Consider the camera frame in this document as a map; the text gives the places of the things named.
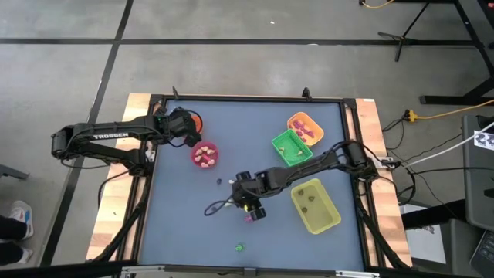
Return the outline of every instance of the sneaker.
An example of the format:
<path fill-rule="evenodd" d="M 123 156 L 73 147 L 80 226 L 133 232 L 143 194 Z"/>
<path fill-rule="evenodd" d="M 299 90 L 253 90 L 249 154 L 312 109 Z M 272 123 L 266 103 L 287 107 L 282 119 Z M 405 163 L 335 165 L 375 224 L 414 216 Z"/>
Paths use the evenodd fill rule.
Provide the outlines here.
<path fill-rule="evenodd" d="M 15 201 L 12 204 L 12 210 L 10 211 L 10 218 L 25 223 L 28 228 L 25 231 L 25 235 L 22 239 L 27 239 L 34 234 L 32 228 L 32 209 L 31 206 L 23 201 Z"/>
<path fill-rule="evenodd" d="M 27 263 L 32 256 L 32 250 L 22 248 L 22 257 L 17 263 Z"/>

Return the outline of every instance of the yellow tray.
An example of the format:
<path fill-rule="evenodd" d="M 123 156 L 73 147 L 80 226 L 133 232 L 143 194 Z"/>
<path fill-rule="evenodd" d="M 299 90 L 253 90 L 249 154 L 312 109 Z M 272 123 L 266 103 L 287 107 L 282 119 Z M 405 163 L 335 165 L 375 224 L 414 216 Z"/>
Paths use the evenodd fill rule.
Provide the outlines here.
<path fill-rule="evenodd" d="M 307 230 L 314 235 L 341 222 L 340 213 L 317 178 L 292 188 L 292 200 Z"/>

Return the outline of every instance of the concrete floor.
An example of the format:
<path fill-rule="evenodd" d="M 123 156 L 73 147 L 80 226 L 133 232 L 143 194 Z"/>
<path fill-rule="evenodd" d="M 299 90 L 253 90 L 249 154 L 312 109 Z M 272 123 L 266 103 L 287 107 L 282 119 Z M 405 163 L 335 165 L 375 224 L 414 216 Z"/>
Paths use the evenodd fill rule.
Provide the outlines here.
<path fill-rule="evenodd" d="M 494 40 L 476 1 L 462 4 L 481 38 Z M 0 37 L 113 38 L 124 6 L 125 0 L 3 0 Z M 379 39 L 377 31 L 401 34 L 420 8 L 392 4 L 369 10 L 357 0 L 136 0 L 124 38 Z M 468 34 L 452 6 L 431 5 L 409 37 Z M 0 46 L 0 163 L 31 173 L 28 181 L 1 179 L 0 212 L 8 213 L 16 199 L 33 207 L 36 233 L 25 246 L 35 254 L 28 266 L 39 262 L 67 173 L 49 153 L 49 135 L 87 119 L 109 51 L 110 46 Z M 487 76 L 473 48 L 407 47 L 395 63 L 394 48 L 384 46 L 121 46 L 98 122 L 120 120 L 130 92 L 169 93 L 176 86 L 179 93 L 298 96 L 307 86 L 314 96 L 374 98 L 384 126 L 407 108 L 420 115 L 455 109 L 423 106 L 418 96 L 462 95 Z M 471 112 L 491 113 L 490 107 Z M 460 118 L 405 124 L 397 154 L 407 158 L 453 137 Z M 399 135 L 399 128 L 388 132 L 387 145 L 394 146 Z M 439 164 L 461 166 L 461 150 L 415 170 Z M 106 175 L 105 169 L 81 174 L 55 264 L 84 261 L 97 187 Z M 426 178 L 444 202 L 464 196 L 460 171 Z M 410 183 L 402 171 L 394 179 L 399 188 Z M 438 204 L 421 180 L 415 198 Z"/>

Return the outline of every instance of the small green object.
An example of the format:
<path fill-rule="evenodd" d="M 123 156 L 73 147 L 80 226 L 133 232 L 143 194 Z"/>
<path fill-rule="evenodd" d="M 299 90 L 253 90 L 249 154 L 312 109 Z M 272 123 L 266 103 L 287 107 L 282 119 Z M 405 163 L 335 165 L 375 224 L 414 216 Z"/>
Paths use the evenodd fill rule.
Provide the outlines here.
<path fill-rule="evenodd" d="M 244 249 L 245 249 L 245 244 L 243 244 L 243 243 L 239 243 L 239 244 L 237 244 L 237 245 L 235 246 L 235 251 L 237 251 L 237 252 L 241 252 L 241 251 L 243 251 Z"/>
<path fill-rule="evenodd" d="M 299 164 L 313 156 L 313 152 L 293 130 L 287 130 L 271 140 L 278 154 L 288 166 Z"/>

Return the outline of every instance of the wooden plank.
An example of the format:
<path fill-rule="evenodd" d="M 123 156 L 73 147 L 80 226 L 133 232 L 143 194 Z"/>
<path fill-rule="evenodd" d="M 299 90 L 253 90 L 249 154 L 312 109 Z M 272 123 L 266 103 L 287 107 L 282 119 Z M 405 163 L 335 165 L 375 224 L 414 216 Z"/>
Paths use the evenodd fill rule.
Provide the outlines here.
<path fill-rule="evenodd" d="M 148 93 L 131 93 L 129 95 L 123 120 L 132 120 L 135 117 L 145 115 L 149 106 L 151 95 Z M 381 132 L 381 123 L 377 115 L 377 108 L 374 100 L 357 100 L 357 111 L 360 122 L 360 129 L 364 143 L 378 156 L 386 155 L 386 147 Z M 353 126 L 351 112 L 347 109 L 348 126 Z M 350 137 L 355 138 L 353 128 L 350 128 Z M 131 138 L 119 139 L 117 147 L 129 150 L 139 147 L 140 142 Z M 124 171 L 121 165 L 112 165 L 108 177 Z M 380 175 L 392 179 L 391 173 L 380 170 Z M 103 193 L 103 201 L 98 211 L 96 224 L 93 231 L 93 238 L 87 253 L 87 259 L 91 259 L 101 253 L 106 244 L 118 232 L 122 225 L 123 213 L 129 198 L 130 184 L 132 178 L 124 175 L 116 181 L 109 182 Z M 142 189 L 140 181 L 140 190 L 137 200 L 139 199 Z M 408 250 L 408 244 L 404 233 L 401 214 L 398 207 L 398 200 L 394 186 L 383 179 L 377 180 L 372 187 L 374 202 L 376 204 L 377 220 L 379 228 L 384 238 L 390 244 L 391 248 L 400 256 L 401 260 L 411 266 L 411 257 Z M 126 252 L 124 258 L 129 258 L 130 249 L 132 248 L 134 229 L 129 232 L 126 242 Z M 374 248 L 374 241 L 367 230 L 367 244 L 369 246 L 370 262 L 373 266 L 377 265 L 377 257 Z"/>
<path fill-rule="evenodd" d="M 145 116 L 150 99 L 151 95 L 149 93 L 129 94 L 122 121 L 129 121 L 135 117 Z M 115 147 L 122 150 L 139 148 L 140 141 L 133 138 L 118 139 Z M 123 171 L 126 171 L 123 165 L 112 164 L 108 171 L 108 178 Z M 107 182 L 105 185 L 86 259 L 93 259 L 98 256 L 119 231 L 124 222 L 125 208 L 127 206 L 131 184 L 132 177 L 123 175 Z"/>
<path fill-rule="evenodd" d="M 364 144 L 377 156 L 387 156 L 381 123 L 377 115 L 376 103 L 374 100 L 368 99 L 357 99 L 356 101 L 360 131 Z M 389 171 L 379 170 L 379 175 L 393 180 Z M 372 184 L 372 194 L 374 196 L 379 230 L 400 259 L 411 266 L 410 251 L 408 249 L 403 222 L 401 221 L 401 213 L 394 186 L 389 181 L 378 179 Z M 374 246 L 373 240 L 369 239 L 371 238 L 369 235 L 367 234 L 369 246 Z M 370 253 L 375 253 L 375 249 L 369 249 Z M 372 264 L 376 266 L 377 261 L 373 261 Z"/>

